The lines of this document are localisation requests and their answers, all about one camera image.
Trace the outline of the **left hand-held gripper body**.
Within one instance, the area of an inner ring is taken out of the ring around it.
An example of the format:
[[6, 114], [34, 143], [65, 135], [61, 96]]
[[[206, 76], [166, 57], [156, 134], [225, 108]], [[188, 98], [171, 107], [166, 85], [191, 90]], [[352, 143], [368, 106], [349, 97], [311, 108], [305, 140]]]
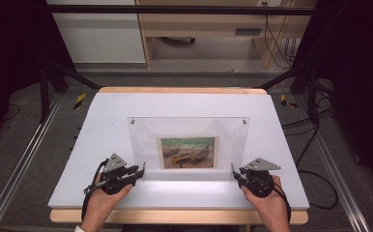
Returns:
[[118, 155], [112, 154], [101, 172], [101, 190], [112, 195], [128, 185], [134, 185], [134, 177], [129, 174], [126, 162]]

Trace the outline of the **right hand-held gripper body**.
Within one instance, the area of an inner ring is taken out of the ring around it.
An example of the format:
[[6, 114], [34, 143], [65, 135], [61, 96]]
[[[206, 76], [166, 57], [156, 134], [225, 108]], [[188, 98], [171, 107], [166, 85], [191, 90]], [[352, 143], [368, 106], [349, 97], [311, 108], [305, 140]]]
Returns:
[[270, 170], [280, 170], [281, 167], [268, 160], [257, 158], [241, 169], [249, 191], [257, 197], [264, 198], [273, 191], [274, 182]]

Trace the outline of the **boat painting print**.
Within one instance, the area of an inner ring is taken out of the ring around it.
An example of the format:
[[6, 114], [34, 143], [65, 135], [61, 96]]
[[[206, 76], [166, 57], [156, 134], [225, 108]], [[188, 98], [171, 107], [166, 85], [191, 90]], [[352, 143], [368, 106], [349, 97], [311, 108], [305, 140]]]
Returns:
[[218, 137], [162, 137], [158, 155], [162, 169], [216, 168]]

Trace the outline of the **clear acrylic photo frame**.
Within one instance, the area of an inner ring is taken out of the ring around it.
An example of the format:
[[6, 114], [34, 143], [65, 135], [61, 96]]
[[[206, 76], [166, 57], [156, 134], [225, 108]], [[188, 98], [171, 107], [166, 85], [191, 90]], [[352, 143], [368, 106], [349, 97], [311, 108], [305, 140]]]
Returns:
[[[132, 117], [128, 119], [134, 161], [146, 162], [150, 181], [229, 181], [231, 163], [240, 165], [250, 119], [248, 117]], [[217, 136], [216, 168], [162, 169], [158, 139], [162, 137]]]

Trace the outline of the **person's right hand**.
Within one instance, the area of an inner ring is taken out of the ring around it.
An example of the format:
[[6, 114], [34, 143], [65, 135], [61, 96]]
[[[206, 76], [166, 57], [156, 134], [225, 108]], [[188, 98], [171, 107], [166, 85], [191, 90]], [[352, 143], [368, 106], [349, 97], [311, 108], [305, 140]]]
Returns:
[[273, 191], [269, 196], [259, 198], [248, 188], [242, 187], [241, 190], [269, 231], [277, 228], [290, 229], [286, 203], [277, 192]]

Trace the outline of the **person's left hand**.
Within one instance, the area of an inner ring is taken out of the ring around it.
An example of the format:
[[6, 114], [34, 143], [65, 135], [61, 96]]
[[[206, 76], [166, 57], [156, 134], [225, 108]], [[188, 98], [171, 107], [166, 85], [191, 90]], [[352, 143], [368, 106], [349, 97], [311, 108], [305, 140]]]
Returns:
[[101, 232], [115, 206], [130, 193], [131, 189], [132, 185], [128, 185], [112, 195], [99, 188], [94, 190], [88, 200], [85, 216], [80, 225], [96, 227], [98, 232]]

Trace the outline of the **black metal stand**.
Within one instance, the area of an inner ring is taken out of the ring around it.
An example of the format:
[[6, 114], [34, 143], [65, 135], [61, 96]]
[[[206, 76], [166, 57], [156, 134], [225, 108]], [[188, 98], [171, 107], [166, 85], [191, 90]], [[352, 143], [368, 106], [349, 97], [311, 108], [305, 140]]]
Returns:
[[42, 69], [40, 70], [40, 90], [42, 105], [41, 123], [43, 123], [50, 114], [48, 84], [51, 84], [57, 93], [66, 93], [69, 89], [69, 86], [65, 80], [65, 76], [69, 76], [93, 90], [99, 90], [101, 88], [101, 85], [80, 75], [77, 71], [62, 66], [61, 64], [47, 63], [43, 65]]
[[274, 85], [286, 80], [290, 77], [294, 77], [295, 80], [290, 86], [290, 91], [293, 94], [300, 94], [305, 88], [307, 90], [307, 116], [314, 125], [319, 122], [317, 106], [316, 106], [316, 92], [318, 85], [318, 77], [315, 72], [313, 65], [307, 62], [302, 62], [295, 67], [291, 68], [287, 72], [280, 74], [278, 77], [261, 84], [259, 89], [269, 90]]

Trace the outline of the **white cabinet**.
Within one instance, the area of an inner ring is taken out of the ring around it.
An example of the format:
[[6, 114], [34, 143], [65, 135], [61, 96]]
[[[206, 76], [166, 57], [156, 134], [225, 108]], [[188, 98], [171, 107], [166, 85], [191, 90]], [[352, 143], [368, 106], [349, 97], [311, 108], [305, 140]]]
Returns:
[[53, 14], [75, 64], [144, 63], [137, 14]]

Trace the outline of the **black curtain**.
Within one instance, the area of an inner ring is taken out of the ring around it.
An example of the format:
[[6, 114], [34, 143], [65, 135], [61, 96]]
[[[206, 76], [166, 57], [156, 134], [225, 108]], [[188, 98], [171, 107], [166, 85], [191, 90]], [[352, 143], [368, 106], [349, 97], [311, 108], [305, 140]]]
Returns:
[[[295, 63], [312, 60], [334, 85], [334, 104], [359, 154], [373, 170], [373, 0], [317, 0]], [[307, 54], [324, 32], [319, 52]]]
[[74, 68], [53, 14], [31, 9], [46, 4], [46, 0], [0, 0], [0, 124], [11, 95], [37, 83], [43, 65], [54, 62]]

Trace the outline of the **light wooden desk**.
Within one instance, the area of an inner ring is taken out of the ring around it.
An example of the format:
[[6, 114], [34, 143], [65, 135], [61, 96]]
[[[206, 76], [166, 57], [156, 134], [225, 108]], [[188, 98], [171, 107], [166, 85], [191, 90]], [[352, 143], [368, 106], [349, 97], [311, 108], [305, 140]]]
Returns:
[[[135, 0], [138, 6], [313, 8], [317, 0]], [[277, 57], [284, 39], [300, 39], [308, 15], [141, 14], [142, 34], [154, 38], [251, 38], [264, 68]]]

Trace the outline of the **silver floor rail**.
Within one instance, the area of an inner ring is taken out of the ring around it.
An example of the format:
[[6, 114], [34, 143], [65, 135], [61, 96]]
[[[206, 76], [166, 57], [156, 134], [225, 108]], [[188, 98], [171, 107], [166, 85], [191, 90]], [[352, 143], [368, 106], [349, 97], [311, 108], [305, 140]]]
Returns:
[[355, 232], [371, 232], [359, 205], [347, 185], [344, 176], [340, 172], [339, 166], [335, 163], [330, 149], [327, 146], [321, 133], [316, 130], [314, 135], [315, 147], [321, 157], [322, 163], [328, 172], [331, 183], [337, 191], [337, 196], [342, 208]]
[[16, 105], [21, 107], [21, 112], [13, 119], [7, 117], [0, 125], [0, 220], [36, 155], [62, 98], [62, 94], [53, 96], [43, 119], [33, 110], [34, 105], [41, 105], [39, 102], [31, 101], [31, 105], [27, 105], [23, 103], [28, 101], [19, 99]]

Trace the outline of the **black horizontal frame bar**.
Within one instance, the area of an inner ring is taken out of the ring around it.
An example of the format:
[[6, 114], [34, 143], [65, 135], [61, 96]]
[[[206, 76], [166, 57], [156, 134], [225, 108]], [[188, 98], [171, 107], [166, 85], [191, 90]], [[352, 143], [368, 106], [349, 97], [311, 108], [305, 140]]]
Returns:
[[314, 8], [215, 6], [47, 5], [45, 10], [67, 14], [181, 14], [181, 15], [314, 15]]

